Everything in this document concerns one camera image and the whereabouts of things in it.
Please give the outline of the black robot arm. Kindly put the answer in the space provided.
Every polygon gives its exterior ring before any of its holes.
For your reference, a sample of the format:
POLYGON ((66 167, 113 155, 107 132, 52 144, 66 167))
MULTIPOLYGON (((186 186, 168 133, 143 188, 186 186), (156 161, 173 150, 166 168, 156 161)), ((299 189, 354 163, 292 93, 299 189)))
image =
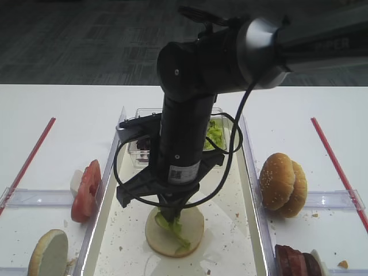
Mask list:
POLYGON ((121 145, 149 138, 148 166, 126 182, 116 197, 155 206, 173 221, 216 165, 230 169, 229 151, 204 150, 207 126, 219 94, 243 91, 240 107, 255 89, 279 86, 291 72, 367 63, 367 7, 290 23, 264 18, 223 19, 182 6, 181 15, 206 29, 189 43, 168 43, 159 53, 157 73, 164 92, 162 112, 117 126, 121 145))

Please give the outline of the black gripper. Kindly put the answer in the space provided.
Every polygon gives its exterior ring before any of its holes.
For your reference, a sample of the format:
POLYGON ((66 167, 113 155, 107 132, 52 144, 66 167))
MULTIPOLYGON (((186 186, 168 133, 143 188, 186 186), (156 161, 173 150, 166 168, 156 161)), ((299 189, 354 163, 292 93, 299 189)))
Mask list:
POLYGON ((215 101, 214 95, 185 102, 164 97, 159 134, 149 137, 148 166, 126 182, 116 178, 116 197, 123 208, 137 200, 159 207, 166 221, 174 221, 182 209, 206 202, 202 199, 190 204, 188 200, 207 173, 224 161, 220 149, 204 150, 215 101))

